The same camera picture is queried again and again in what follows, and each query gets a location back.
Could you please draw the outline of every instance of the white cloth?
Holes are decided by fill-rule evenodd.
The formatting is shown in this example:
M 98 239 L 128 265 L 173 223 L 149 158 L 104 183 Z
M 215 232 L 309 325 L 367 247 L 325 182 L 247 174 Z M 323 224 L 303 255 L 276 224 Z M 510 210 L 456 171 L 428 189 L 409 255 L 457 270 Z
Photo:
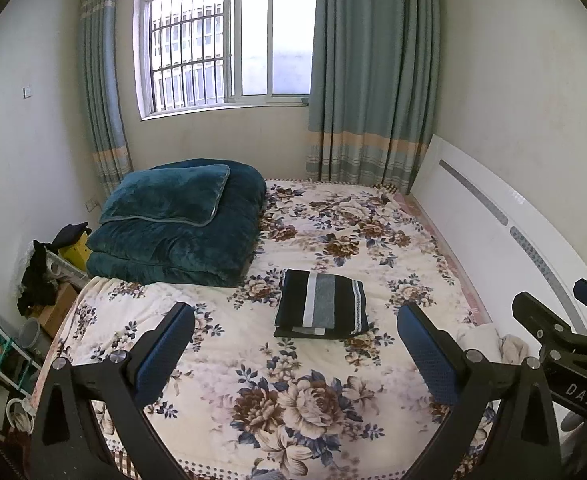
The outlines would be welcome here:
M 456 341 L 463 350 L 475 348 L 492 363 L 502 362 L 500 336 L 493 323 L 474 326 L 467 330 L 462 329 L 458 332 Z
M 492 363 L 519 365 L 529 355 L 529 345 L 513 334 L 501 338 L 493 323 L 462 329 L 456 337 L 463 350 L 475 348 Z

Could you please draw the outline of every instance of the teal pillow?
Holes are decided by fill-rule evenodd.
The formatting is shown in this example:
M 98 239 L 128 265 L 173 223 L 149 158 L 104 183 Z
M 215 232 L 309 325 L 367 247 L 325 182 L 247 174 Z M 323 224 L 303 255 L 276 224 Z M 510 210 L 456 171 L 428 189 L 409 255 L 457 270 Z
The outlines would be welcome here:
M 105 202 L 100 223 L 138 218 L 205 226 L 216 214 L 228 176 L 225 164 L 129 173 Z

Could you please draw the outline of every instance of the floral bedspread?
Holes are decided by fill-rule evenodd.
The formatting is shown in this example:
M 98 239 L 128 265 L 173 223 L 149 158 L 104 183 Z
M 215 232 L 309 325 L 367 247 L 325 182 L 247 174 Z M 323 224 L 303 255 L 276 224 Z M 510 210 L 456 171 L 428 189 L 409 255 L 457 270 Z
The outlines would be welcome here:
M 452 333 L 473 323 L 437 241 L 387 190 L 342 184 L 267 182 L 261 228 L 235 289 L 94 278 L 51 357 L 102 361 L 185 301 L 196 313 L 193 344 L 145 408 L 185 470 L 226 479 L 273 469 L 290 479 L 401 478 L 446 408 L 398 337 L 398 308 L 416 301 Z M 375 328 L 345 340 L 273 338 L 286 267 L 362 280 Z M 94 407 L 110 449 L 122 450 L 104 403 Z M 485 412 L 457 476 L 473 464 L 494 415 Z

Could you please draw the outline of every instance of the power outlet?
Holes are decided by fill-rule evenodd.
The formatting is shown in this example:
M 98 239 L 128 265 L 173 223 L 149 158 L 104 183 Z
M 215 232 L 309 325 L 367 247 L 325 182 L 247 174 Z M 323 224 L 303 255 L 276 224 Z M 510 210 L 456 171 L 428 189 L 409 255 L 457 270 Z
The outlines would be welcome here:
M 87 202 L 85 202 L 85 207 L 87 208 L 87 213 L 91 213 L 99 205 L 100 204 L 98 203 L 98 200 L 91 197 L 89 200 L 87 200 Z

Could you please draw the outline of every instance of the curtain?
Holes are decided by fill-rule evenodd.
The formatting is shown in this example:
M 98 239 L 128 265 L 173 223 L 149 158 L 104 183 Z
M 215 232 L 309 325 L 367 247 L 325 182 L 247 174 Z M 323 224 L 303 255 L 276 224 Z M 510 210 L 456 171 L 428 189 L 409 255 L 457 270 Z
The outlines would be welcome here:
M 132 170 L 116 85 L 116 0 L 82 0 L 80 13 L 81 101 L 98 178 L 109 196 Z
M 432 136 L 439 0 L 317 0 L 307 176 L 407 193 Z

